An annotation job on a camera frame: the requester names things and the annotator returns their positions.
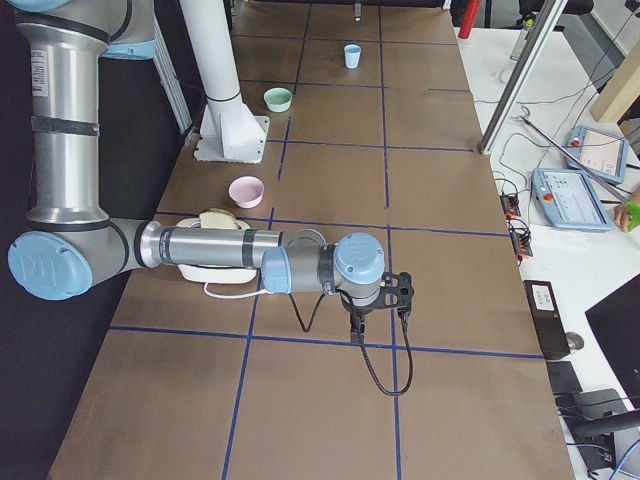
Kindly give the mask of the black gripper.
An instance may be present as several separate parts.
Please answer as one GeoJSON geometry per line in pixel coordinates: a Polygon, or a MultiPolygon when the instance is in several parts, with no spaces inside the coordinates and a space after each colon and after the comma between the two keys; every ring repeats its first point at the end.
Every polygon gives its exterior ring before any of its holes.
{"type": "Polygon", "coordinates": [[[413,295],[412,276],[408,272],[384,272],[377,296],[371,302],[357,305],[355,299],[346,293],[341,294],[341,302],[350,315],[365,317],[375,310],[394,310],[401,319],[408,320],[412,312],[413,295]]]}

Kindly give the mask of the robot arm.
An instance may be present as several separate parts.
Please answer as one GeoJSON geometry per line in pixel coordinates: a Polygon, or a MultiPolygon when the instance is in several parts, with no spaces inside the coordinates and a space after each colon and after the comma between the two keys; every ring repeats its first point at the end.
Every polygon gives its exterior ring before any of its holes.
{"type": "Polygon", "coordinates": [[[17,1],[14,9],[31,48],[36,204],[8,265],[26,291],[59,301],[136,268],[243,269],[258,271],[268,293],[340,295],[354,326],[374,310],[409,317],[411,278],[386,270],[371,235],[331,244],[307,229],[190,228],[109,216],[99,203],[98,62],[154,55],[154,5],[17,1]]]}

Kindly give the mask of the person hand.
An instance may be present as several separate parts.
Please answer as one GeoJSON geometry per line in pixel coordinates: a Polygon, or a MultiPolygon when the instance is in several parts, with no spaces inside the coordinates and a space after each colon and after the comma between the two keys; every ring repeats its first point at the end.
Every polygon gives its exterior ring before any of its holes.
{"type": "Polygon", "coordinates": [[[617,205],[614,209],[614,224],[624,233],[630,232],[639,223],[635,220],[634,213],[639,212],[639,189],[636,189],[629,198],[617,205]]]}

